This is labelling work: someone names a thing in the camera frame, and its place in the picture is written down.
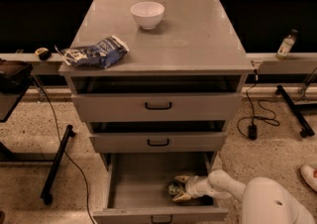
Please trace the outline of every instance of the clear bottle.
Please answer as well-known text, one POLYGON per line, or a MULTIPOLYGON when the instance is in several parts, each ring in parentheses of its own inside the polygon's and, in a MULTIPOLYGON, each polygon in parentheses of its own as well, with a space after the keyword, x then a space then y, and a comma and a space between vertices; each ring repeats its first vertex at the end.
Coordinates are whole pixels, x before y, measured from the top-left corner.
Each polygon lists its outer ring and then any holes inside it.
POLYGON ((297 30, 291 30, 291 32, 283 39, 283 42, 276 53, 277 59, 283 60, 287 57, 289 51, 296 42, 297 33, 297 30))

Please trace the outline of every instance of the plug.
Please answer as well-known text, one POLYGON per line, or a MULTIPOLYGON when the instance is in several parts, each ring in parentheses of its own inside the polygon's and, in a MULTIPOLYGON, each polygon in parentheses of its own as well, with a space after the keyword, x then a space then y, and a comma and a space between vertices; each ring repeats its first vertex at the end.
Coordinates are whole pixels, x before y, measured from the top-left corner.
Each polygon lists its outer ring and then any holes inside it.
POLYGON ((258 128, 254 123, 250 124, 248 127, 248 138, 251 140, 256 140, 258 137, 258 128))

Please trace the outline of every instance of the power cord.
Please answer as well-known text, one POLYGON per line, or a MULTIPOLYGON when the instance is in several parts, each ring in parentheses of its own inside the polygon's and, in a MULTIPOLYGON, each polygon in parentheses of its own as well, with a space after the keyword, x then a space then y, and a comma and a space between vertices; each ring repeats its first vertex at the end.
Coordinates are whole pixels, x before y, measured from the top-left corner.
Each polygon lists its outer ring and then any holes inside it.
MULTIPOLYGON (((49 99, 47 93, 43 90, 43 88, 37 84, 35 82, 35 85, 42 91, 42 93, 44 94, 44 96, 46 97, 50 107, 51 107, 51 110, 53 112, 53 117, 54 117, 54 120, 55 120, 55 125, 56 125, 56 130, 57 130, 57 135, 58 135, 58 140, 59 142, 61 143, 61 138, 60 138, 60 131, 59 131, 59 127, 58 127, 58 121, 57 121, 57 117, 56 117, 56 114, 55 114, 55 111, 53 109, 53 106, 52 106, 52 103, 51 103, 51 100, 49 99)), ((68 154, 67 151, 64 151, 65 155, 68 157, 68 159, 78 168, 78 170, 80 171, 80 173, 82 174, 83 176, 83 179, 84 179, 84 182, 85 182, 85 186, 86 186, 86 209, 87 209, 87 213, 89 215, 89 218, 91 220, 91 222, 93 224, 96 224, 94 219, 92 218, 91 216, 91 213, 90 213, 90 210, 89 210, 89 185, 88 185, 88 180, 86 178, 86 175, 85 173, 83 172, 82 168, 70 157, 70 155, 68 154)))
POLYGON ((248 138, 248 139, 251 139, 251 140, 255 140, 257 137, 258 137, 258 127, 257 125, 255 124, 255 120, 259 120, 259 121, 264 121, 265 123, 267 124, 270 124, 272 126, 279 126, 279 122, 275 119, 276 118, 276 114, 275 112, 273 112, 272 110, 270 109, 267 109, 265 107, 263 107, 262 105, 262 102, 273 102, 273 101, 268 101, 268 100, 263 100, 263 99, 260 99, 258 100, 258 105, 265 111, 268 111, 272 114, 272 117, 265 117, 265 116, 257 116, 256 115, 256 111, 255 111, 255 106, 254 106, 254 103, 253 101, 251 100, 250 98, 250 95, 249 95, 249 91, 251 89, 253 89, 254 87, 257 86, 258 84, 258 80, 259 80, 259 75, 258 75, 258 71, 255 69, 254 70, 254 73, 255 73, 255 83, 253 86, 251 86, 250 88, 247 89, 246 91, 246 95, 248 97, 248 100, 251 104, 251 108, 252 108, 252 116, 248 116, 248 117, 243 117, 241 118, 238 123, 237 123, 237 129, 238 131, 240 132, 241 135, 243 135, 245 138, 248 138), (251 123, 249 124, 248 126, 248 135, 245 134, 242 130, 241 130, 241 126, 240 126, 240 123, 246 119, 250 119, 251 120, 251 123))

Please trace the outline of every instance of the speckled concrete floor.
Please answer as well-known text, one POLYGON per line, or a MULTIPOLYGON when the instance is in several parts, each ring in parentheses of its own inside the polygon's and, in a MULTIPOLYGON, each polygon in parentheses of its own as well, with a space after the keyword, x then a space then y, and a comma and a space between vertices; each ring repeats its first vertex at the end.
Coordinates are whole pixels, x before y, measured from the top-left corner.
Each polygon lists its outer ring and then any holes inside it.
MULTIPOLYGON (((254 103, 257 115, 271 115, 260 109, 256 100, 254 103)), ((256 176, 275 179, 317 219, 317 193, 307 186, 298 172, 303 164, 317 167, 317 137, 302 139, 299 136, 300 126, 285 103, 265 103, 264 106, 274 110, 280 126, 256 121, 259 137, 255 141, 244 138, 237 130, 238 120, 251 114, 250 103, 244 99, 230 123, 226 144, 215 167, 222 167, 233 178, 245 183, 256 176)), ((107 172, 101 158, 94 153, 87 138, 88 131, 79 121, 73 104, 57 99, 53 108, 60 132, 63 134, 65 127, 71 124, 76 133, 66 150, 87 177, 90 211, 102 210, 107 172)), ((317 116, 308 114, 305 117, 317 131, 317 116)), ((246 131, 249 122, 243 121, 241 130, 246 131)), ((20 102, 7 123, 0 124, 0 139, 16 152, 56 151, 58 138, 48 102, 38 103, 32 98, 20 102)), ((5 224, 91 223, 82 174, 67 157, 63 157, 53 184, 53 203, 44 205, 40 194, 49 168, 49 164, 0 164, 0 209, 6 213, 5 224)), ((224 221, 219 223, 241 223, 241 205, 235 199, 219 201, 219 205, 229 210, 224 221)))

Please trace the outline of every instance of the white robotic arm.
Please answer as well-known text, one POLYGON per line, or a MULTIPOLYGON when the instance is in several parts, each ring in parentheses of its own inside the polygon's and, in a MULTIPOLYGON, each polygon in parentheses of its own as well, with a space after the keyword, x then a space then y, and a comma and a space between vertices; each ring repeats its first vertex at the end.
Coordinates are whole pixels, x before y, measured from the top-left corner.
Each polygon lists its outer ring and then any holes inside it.
POLYGON ((311 213, 276 181, 257 177, 247 184, 232 179, 221 169, 208 176, 177 176, 184 190, 175 202, 203 195, 226 199, 231 195, 242 203, 243 224, 316 224, 311 213))

